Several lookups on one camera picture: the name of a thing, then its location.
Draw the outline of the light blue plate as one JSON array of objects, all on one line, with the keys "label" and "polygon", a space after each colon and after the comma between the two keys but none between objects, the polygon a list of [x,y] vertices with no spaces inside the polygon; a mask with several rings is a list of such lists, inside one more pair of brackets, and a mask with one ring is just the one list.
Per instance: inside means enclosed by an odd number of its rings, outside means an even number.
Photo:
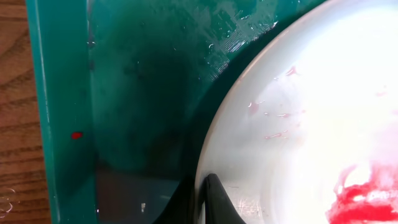
[{"label": "light blue plate", "polygon": [[325,1],[236,80],[195,179],[216,174],[245,223],[397,222],[397,2]]}]

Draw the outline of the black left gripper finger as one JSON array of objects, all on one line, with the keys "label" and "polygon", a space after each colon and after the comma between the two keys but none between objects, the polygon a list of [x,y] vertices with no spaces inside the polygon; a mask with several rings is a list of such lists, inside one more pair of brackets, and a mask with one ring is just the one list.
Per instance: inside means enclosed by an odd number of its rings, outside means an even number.
[{"label": "black left gripper finger", "polygon": [[206,224],[246,224],[236,211],[216,174],[205,177],[202,192]]}]

